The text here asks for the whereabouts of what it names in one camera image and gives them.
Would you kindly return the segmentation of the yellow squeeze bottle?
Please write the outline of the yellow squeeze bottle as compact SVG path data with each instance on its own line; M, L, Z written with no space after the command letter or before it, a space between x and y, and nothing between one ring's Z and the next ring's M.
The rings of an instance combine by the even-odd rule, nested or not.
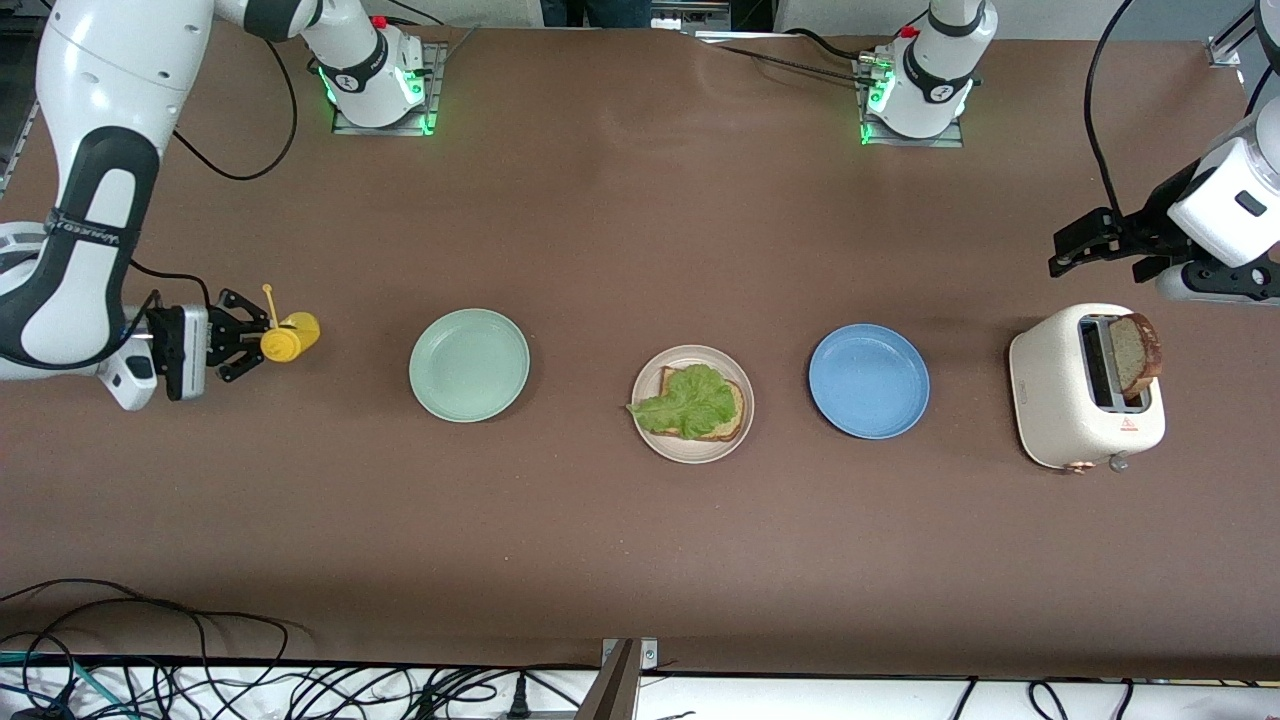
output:
M261 334L259 347L269 361L292 363L319 341L319 319L312 313L292 313L280 319L273 287L264 283L262 292L268 301L268 329Z

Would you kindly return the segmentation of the toasted bread slice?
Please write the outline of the toasted bread slice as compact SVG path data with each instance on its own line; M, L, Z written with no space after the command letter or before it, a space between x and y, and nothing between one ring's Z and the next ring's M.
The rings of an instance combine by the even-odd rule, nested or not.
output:
M1130 313L1108 324L1108 338L1123 397L1137 400L1164 369L1162 345L1155 324L1140 313Z
M673 375L680 372L676 366L663 366L660 369L660 392L659 395L667 395L669 391L669 384ZM713 430L704 433L701 436L694 437L694 441L699 442L730 442L733 441L741 432L746 419L746 398L739 383L724 377L724 383L730 388L730 393L733 400L735 415L724 423L721 423Z

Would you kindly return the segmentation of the green lettuce leaf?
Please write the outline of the green lettuce leaf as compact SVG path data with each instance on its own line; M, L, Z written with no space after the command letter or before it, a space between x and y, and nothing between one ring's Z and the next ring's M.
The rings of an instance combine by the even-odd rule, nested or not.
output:
M735 415L724 377L705 364L680 368L671 380L668 393L659 392L627 406L637 427L654 436L692 439Z

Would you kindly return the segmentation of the mint green plate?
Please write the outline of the mint green plate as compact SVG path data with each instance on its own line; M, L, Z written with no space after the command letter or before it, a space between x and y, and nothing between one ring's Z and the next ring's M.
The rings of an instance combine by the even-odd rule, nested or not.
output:
M410 388L433 416L486 421L524 392L532 356L525 333L507 316L481 307L434 320L410 354Z

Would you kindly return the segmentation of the blue plate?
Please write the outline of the blue plate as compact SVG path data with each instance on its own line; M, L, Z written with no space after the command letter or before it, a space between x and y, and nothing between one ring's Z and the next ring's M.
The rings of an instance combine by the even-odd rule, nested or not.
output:
M812 400L836 429L860 439L891 439L914 428L931 401L919 350L899 332L859 323L829 332L806 373Z

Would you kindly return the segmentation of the beige plate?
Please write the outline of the beige plate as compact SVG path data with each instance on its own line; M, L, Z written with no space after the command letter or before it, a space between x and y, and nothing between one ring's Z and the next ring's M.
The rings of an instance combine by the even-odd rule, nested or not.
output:
M745 369L737 361L730 355L704 345L680 345L667 348L643 366L634 382L627 406L658 395L660 388L660 369L663 366L684 368L694 364L713 366L723 377L740 384L746 398L746 419L742 432L733 441L699 442L678 437L654 436L640 429L634 419L632 421L643 441L657 454L675 462L696 465L714 462L732 454L744 442L753 425L755 413L754 391Z

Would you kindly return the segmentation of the white toaster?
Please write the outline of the white toaster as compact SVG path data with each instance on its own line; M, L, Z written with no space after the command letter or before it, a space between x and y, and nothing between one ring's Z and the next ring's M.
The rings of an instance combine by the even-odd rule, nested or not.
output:
M1007 369L1018 436L1036 464L1061 473L1124 471L1156 447L1167 420L1158 378L1126 401L1108 324L1135 313L1115 304L1076 304L1015 336Z

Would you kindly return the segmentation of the aluminium profile corner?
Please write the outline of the aluminium profile corner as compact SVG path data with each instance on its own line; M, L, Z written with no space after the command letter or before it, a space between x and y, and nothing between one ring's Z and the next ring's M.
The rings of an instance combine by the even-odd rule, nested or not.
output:
M1256 38L1272 70L1280 72L1280 0L1251 0L1226 26L1207 41L1215 67L1240 63L1238 51L1248 38Z

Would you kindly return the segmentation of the grey device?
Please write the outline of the grey device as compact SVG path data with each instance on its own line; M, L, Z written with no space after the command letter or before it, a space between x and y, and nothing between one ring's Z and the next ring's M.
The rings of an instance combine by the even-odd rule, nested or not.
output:
M654 29L728 32L732 29L731 0L650 0Z

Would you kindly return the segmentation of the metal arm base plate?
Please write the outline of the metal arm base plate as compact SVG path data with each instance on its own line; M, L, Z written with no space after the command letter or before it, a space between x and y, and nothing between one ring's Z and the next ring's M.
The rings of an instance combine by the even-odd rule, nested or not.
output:
M959 115L951 119L947 128L929 138L913 138L891 129L883 118L874 114L877 108L895 90L897 81L890 69L891 60L883 59L874 53L861 53L856 60L851 61L854 76L859 81L869 79L869 85L858 88L859 126L863 145L888 145L900 147L933 147L933 149L960 149L963 141L963 128Z
M402 81L402 85L419 100L419 102L415 108L411 108L404 117L393 124L383 127L357 126L338 109L333 96L329 95L332 105L332 133L376 137L433 136L438 124L448 50L448 42L425 42L424 50L420 53L422 58L419 59L419 68L407 70L403 74L404 79Z

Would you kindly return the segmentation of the aluminium frame structure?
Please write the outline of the aluminium frame structure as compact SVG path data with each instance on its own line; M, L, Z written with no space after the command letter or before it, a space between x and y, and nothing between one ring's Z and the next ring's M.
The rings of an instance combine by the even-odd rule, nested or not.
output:
M38 44L54 0L0 0L0 197L38 110Z

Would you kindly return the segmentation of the metal table edge bracket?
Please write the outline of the metal table edge bracket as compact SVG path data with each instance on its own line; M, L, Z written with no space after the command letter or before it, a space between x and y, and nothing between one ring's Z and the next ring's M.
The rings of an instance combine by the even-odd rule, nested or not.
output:
M603 641L602 667L573 720L635 720L641 674L657 665L657 638Z

